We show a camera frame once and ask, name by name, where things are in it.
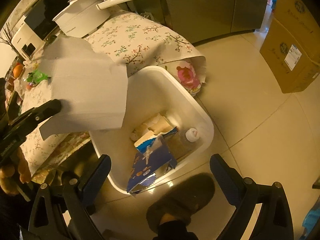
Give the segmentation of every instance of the white bottle cap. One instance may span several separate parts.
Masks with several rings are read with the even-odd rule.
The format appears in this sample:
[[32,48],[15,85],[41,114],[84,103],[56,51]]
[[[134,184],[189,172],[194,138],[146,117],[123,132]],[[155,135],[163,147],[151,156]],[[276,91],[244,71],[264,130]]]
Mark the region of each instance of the white bottle cap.
[[186,132],[186,138],[189,142],[195,142],[199,139],[199,132],[196,128],[190,128]]

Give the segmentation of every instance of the foot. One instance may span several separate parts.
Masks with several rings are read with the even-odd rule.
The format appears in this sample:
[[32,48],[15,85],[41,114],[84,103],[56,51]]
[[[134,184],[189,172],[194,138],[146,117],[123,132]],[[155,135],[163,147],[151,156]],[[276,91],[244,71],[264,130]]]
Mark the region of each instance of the foot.
[[201,173],[187,179],[149,207],[147,221],[150,229],[157,233],[158,226],[168,215],[189,225],[191,215],[210,202],[214,191],[214,182],[209,174]]

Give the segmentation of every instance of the green plastic wrapper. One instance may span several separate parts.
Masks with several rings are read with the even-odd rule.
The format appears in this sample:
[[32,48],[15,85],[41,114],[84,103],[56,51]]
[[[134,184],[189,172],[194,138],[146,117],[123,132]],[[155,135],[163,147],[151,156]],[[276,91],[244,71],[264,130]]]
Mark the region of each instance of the green plastic wrapper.
[[46,75],[36,69],[35,71],[29,73],[28,78],[27,78],[27,82],[32,83],[34,86],[36,86],[42,80],[46,80],[48,78],[49,78],[48,75]]

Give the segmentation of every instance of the plastic bottle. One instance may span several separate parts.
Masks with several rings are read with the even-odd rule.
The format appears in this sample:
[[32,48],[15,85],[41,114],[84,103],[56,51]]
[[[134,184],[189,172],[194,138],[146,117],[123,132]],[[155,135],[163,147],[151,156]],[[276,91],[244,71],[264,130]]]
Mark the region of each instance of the plastic bottle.
[[180,130],[175,135],[166,139],[169,151],[176,160],[194,151],[197,147],[195,143],[199,139],[199,132],[196,128]]

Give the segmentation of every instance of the trash bin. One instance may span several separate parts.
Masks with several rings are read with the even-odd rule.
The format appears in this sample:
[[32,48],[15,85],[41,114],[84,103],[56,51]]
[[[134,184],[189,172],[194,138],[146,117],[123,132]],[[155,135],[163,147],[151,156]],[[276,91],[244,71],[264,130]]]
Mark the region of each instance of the trash bin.
[[178,162],[174,170],[159,177],[155,184],[173,174],[212,142],[214,128],[210,117],[194,98],[166,70],[158,66],[141,69],[128,79],[126,112],[119,130],[90,131],[90,137],[98,157],[107,154],[112,167],[109,180],[123,194],[126,191],[137,149],[130,139],[132,131],[142,122],[160,113],[179,129],[194,127],[199,131],[198,148]]

